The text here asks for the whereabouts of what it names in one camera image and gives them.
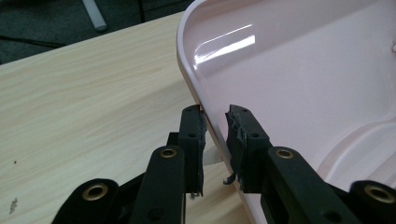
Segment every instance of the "carpeted floor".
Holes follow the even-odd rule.
[[[0,63],[13,62],[61,45],[159,19],[185,10],[192,0],[95,2],[108,26],[102,33],[94,30],[81,0],[0,0]]]

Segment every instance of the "stain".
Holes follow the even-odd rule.
[[[13,212],[15,212],[15,208],[17,207],[17,202],[18,202],[18,199],[17,199],[17,198],[15,198],[15,200],[12,201],[11,207],[9,208],[9,214],[10,214],[10,215],[11,215]]]

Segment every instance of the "plastic tray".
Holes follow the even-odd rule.
[[[327,182],[396,187],[396,1],[195,1],[177,32],[180,70],[223,159],[229,105]],[[243,195],[264,222],[259,195]]]

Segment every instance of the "cord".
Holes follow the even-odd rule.
[[[25,39],[25,38],[15,38],[15,37],[9,37],[9,36],[5,36],[5,35],[0,35],[0,39],[14,41],[14,42],[21,42],[21,43],[31,44],[31,45],[37,45],[37,46],[43,46],[43,47],[52,48],[52,49],[58,49],[58,48],[66,46],[66,44]]]

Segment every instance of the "wood grain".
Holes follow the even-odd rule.
[[[177,66],[180,17],[0,66],[1,223],[51,223],[83,182],[121,185],[146,170],[194,104]],[[227,174],[205,168],[187,223],[248,223],[235,188],[221,185]]]

